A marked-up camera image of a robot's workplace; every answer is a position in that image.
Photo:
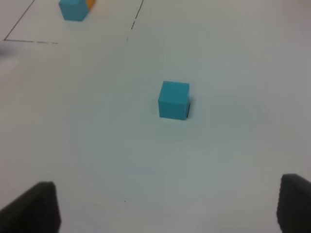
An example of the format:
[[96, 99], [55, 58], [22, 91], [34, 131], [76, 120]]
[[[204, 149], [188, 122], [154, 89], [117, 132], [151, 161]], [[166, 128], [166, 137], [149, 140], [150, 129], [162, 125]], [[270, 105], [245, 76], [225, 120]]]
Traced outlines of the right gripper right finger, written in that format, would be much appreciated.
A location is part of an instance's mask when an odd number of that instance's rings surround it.
[[297, 174], [281, 177], [276, 211], [283, 233], [311, 231], [311, 183]]

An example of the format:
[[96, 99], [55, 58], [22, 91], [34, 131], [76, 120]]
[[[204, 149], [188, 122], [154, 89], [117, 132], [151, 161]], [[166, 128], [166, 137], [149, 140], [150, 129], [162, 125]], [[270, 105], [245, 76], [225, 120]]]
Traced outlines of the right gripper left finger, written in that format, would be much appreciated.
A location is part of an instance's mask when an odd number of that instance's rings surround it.
[[0, 210], [2, 233], [58, 233], [61, 215], [56, 186], [39, 182]]

